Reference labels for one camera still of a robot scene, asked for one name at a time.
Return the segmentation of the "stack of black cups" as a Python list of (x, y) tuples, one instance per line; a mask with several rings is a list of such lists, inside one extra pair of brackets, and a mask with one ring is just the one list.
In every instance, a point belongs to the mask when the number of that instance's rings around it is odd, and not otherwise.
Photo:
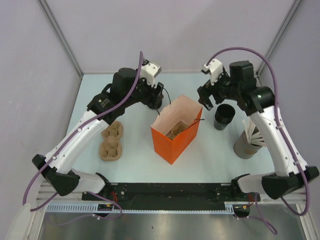
[(229, 104), (221, 104), (217, 107), (214, 114), (213, 126), (219, 130), (224, 130), (230, 124), (236, 114), (233, 106)]

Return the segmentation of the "orange paper bag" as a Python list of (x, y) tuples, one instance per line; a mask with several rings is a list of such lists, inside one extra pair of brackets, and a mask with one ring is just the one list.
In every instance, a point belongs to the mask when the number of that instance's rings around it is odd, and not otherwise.
[(150, 126), (155, 153), (173, 165), (197, 136), (202, 111), (199, 103), (183, 94), (164, 107)]

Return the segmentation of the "stack of black lids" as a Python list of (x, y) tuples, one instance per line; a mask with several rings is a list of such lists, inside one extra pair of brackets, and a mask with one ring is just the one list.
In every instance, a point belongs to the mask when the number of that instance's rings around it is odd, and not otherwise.
[(163, 100), (158, 99), (158, 100), (149, 102), (147, 106), (152, 110), (157, 110), (162, 106), (162, 103), (163, 103)]

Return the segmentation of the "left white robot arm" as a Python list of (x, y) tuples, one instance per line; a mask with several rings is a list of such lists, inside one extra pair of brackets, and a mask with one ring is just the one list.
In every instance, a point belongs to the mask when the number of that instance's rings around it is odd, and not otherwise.
[(161, 67), (148, 63), (141, 69), (121, 68), (109, 83), (95, 95), (73, 130), (46, 155), (37, 154), (32, 163), (60, 196), (73, 191), (92, 192), (98, 199), (110, 196), (111, 188), (100, 173), (85, 173), (73, 165), (88, 144), (110, 126), (125, 109), (142, 103), (151, 109), (162, 104), (162, 83), (155, 83)]

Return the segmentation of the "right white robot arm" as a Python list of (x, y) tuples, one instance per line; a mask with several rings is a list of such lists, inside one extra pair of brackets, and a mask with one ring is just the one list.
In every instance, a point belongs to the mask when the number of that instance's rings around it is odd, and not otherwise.
[(249, 193), (266, 193), (276, 200), (298, 190), (316, 179), (320, 173), (316, 166), (309, 166), (299, 155), (275, 105), (275, 95), (267, 86), (257, 86), (253, 65), (236, 61), (226, 72), (223, 64), (213, 59), (201, 69), (210, 79), (197, 89), (199, 103), (207, 110), (213, 108), (209, 97), (216, 104), (224, 100), (237, 105), (253, 121), (266, 144), (274, 165), (274, 172), (245, 174), (232, 180), (231, 196), (242, 201)]

